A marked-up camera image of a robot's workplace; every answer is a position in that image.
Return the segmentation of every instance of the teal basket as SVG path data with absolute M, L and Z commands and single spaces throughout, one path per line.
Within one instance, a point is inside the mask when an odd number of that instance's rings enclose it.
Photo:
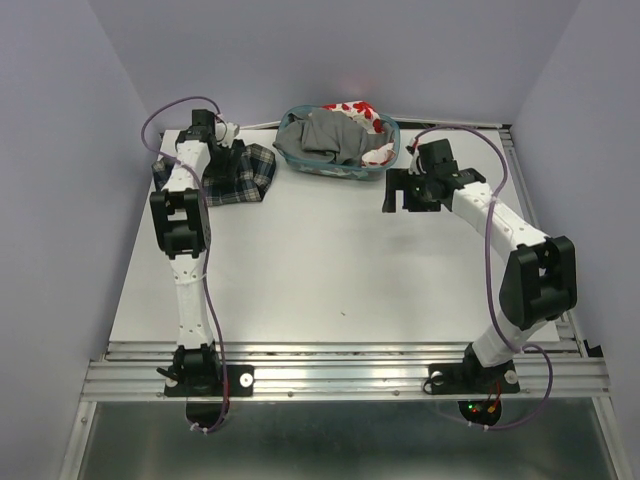
M 278 133 L 289 125 L 289 115 L 296 114 L 298 116 L 305 116 L 311 113 L 311 110 L 315 107 L 313 105 L 301 105 L 299 107 L 294 107 L 284 114 L 282 121 L 280 122 L 280 126 L 278 127 Z M 298 170 L 300 172 L 312 173 L 314 175 L 326 175 L 328 177 L 336 177 L 336 178 L 348 178 L 352 180 L 379 180 L 384 176 L 384 172 L 393 166 L 398 160 L 398 155 L 400 154 L 400 127 L 398 124 L 391 118 L 386 115 L 380 115 L 380 121 L 382 123 L 387 123 L 391 125 L 393 128 L 393 159 L 386 165 L 381 165 L 378 167 L 359 167 L 359 166 L 351 166 L 351 165 L 336 165 L 332 163 L 322 163 L 316 162 L 314 160 L 307 160 L 304 158 L 297 158 L 292 155 L 289 155 L 282 150 L 278 149 L 280 155 L 284 157 L 287 164 L 293 168 L 294 170 Z

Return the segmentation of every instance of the black plaid fabric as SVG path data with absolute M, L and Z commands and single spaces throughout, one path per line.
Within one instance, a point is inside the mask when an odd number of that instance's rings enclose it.
M 173 165 L 164 159 L 152 165 L 153 181 L 160 190 L 169 181 Z M 205 170 L 202 186 L 207 192 L 207 205 L 227 205 L 241 202 L 261 202 L 276 173 L 276 156 L 268 148 L 252 143 L 240 158 L 236 182 L 223 187 L 212 185 Z

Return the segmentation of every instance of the gray cloth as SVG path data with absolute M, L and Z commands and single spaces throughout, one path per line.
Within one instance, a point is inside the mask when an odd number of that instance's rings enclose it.
M 383 124 L 384 133 L 370 134 L 342 112 L 314 108 L 307 117 L 291 117 L 273 146 L 303 160 L 360 165 L 363 154 L 392 141 L 390 125 Z

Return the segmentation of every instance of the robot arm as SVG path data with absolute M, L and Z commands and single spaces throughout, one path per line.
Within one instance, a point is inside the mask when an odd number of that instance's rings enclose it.
M 437 212 L 444 205 L 484 237 L 493 196 L 485 178 L 472 168 L 458 169 L 448 140 L 410 152 L 414 155 L 410 169 L 387 171 L 383 212 L 395 212 L 396 192 L 402 191 L 404 209 Z M 494 207 L 491 247 L 506 263 L 498 325 L 513 345 L 521 347 L 547 320 L 575 306 L 575 250 L 566 237 L 550 238 L 500 200 Z M 491 325 L 467 347 L 462 365 L 445 379 L 450 384 L 440 393 L 486 392 L 513 369 L 513 356 Z
M 242 141 L 233 139 L 238 130 L 237 125 L 217 123 L 208 110 L 194 110 L 192 125 L 176 141 L 178 163 L 162 190 L 149 199 L 158 246 L 169 257 L 178 297 L 177 350 L 172 366 L 158 369 L 176 387 L 175 396 L 211 395 L 220 386 L 203 285 L 211 228 L 194 174 L 200 179 L 207 169 L 216 184 L 235 181 L 244 150 Z

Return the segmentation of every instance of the white table surface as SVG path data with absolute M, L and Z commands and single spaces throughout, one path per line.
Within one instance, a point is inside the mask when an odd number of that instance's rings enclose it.
M 418 131 L 402 131 L 404 146 Z M 271 146 L 275 130 L 242 131 Z M 174 152 L 177 132 L 165 135 Z M 487 135 L 501 147 L 497 131 Z M 499 160 L 467 132 L 449 138 L 460 168 L 475 167 L 496 186 Z M 278 169 L 262 203 L 209 209 L 209 284 L 225 341 L 470 342 L 489 325 L 482 238 L 452 213 L 381 213 L 384 180 L 362 182 Z M 501 198 L 521 208 L 510 180 Z M 494 290 L 504 264 L 493 256 Z M 178 308 L 167 257 L 144 210 L 111 341 L 177 338 Z M 553 323 L 534 337 L 556 341 Z

